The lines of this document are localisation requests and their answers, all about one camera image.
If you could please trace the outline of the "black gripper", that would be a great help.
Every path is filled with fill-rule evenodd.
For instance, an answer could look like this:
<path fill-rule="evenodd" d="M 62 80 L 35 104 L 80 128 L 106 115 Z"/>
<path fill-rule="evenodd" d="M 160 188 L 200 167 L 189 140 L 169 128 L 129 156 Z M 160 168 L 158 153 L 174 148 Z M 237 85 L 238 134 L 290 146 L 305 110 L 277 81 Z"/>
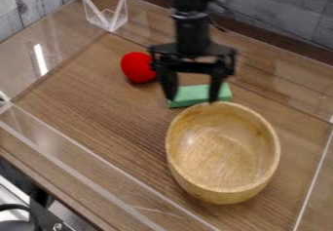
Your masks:
<path fill-rule="evenodd" d="M 181 54 L 174 43 L 150 45 L 146 50 L 168 100 L 174 100 L 178 91 L 177 72 L 210 75 L 208 101 L 217 100 L 225 78 L 236 74 L 236 49 L 210 42 L 201 54 Z"/>

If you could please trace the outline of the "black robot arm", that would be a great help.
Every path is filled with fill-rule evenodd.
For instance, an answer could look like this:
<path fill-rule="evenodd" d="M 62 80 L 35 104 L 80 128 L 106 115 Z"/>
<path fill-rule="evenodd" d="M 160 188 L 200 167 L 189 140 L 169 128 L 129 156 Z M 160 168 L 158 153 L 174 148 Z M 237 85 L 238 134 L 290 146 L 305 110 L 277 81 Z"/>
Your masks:
<path fill-rule="evenodd" d="M 170 17 L 176 27 L 173 43 L 150 45 L 150 69 L 156 72 L 162 92 L 174 100 L 178 73 L 210 77 L 208 101 L 218 98 L 222 82 L 236 74 L 237 50 L 217 44 L 209 35 L 208 4 L 213 0 L 170 0 Z"/>

